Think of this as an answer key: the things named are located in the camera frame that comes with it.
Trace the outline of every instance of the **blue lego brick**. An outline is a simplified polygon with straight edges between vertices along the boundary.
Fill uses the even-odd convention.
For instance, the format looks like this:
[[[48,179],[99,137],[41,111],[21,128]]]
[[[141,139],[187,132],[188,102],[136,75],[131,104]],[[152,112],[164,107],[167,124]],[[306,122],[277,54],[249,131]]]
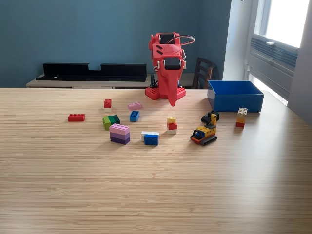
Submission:
[[[130,121],[136,122],[140,116],[140,111],[132,111],[130,114]]]
[[[144,144],[145,145],[158,145],[159,136],[158,135],[148,135],[144,136]]]

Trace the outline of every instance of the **sunlight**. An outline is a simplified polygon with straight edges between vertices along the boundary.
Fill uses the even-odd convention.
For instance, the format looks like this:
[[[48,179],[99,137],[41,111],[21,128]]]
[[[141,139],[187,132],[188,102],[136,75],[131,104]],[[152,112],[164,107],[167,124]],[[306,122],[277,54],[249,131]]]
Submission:
[[[309,0],[272,0],[266,37],[300,47]]]

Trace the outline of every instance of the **white lego brick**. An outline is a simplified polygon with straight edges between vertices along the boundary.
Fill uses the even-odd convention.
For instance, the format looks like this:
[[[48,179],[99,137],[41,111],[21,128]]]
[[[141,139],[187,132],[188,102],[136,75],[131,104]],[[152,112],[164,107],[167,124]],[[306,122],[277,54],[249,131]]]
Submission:
[[[158,139],[159,139],[159,133],[157,132],[141,132],[141,141],[144,142],[144,136],[145,135],[157,135],[158,136]]]
[[[168,134],[176,134],[176,129],[173,129],[173,130],[168,130],[167,129],[167,133]]]
[[[247,116],[247,108],[240,108],[237,113],[237,118],[245,119]]]

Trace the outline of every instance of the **white wall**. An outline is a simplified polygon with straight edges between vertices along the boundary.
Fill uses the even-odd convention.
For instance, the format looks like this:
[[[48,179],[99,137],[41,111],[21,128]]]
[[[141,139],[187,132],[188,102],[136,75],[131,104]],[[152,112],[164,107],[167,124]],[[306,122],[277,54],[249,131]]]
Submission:
[[[252,0],[232,0],[223,80],[243,80]]]
[[[312,1],[309,3],[288,107],[312,125]]]

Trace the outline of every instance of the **stacked lego bricks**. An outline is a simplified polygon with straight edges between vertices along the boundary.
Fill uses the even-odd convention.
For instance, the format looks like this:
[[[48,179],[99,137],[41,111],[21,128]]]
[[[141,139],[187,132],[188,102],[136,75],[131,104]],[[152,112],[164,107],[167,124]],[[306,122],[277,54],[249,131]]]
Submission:
[[[109,130],[109,127],[113,124],[120,124],[118,116],[104,116],[103,117],[103,126],[106,131]]]
[[[130,142],[130,128],[125,125],[113,124],[109,127],[111,141],[119,144]]]
[[[159,144],[159,133],[157,132],[142,132],[141,140],[144,141],[145,145],[158,145]]]
[[[111,112],[112,111],[112,100],[105,99],[104,101],[104,112]]]
[[[176,134],[177,124],[176,117],[168,117],[167,118],[167,133]]]
[[[247,116],[247,109],[240,108],[237,113],[236,127],[240,127],[240,128],[245,127],[246,116]]]

